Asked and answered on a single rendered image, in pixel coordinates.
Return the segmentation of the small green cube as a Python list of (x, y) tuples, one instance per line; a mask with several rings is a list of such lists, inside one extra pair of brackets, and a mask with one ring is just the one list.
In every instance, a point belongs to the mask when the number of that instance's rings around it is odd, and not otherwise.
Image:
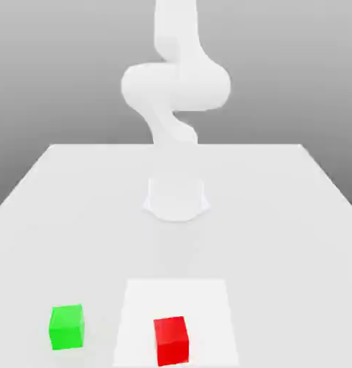
[(48, 332), (54, 351), (83, 347), (85, 321), (82, 305), (53, 306)]

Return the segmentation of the small red cube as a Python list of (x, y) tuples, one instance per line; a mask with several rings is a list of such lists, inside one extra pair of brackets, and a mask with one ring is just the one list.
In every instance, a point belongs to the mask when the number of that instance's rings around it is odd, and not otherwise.
[(153, 323), (158, 366), (188, 363), (190, 341), (184, 317), (159, 318)]

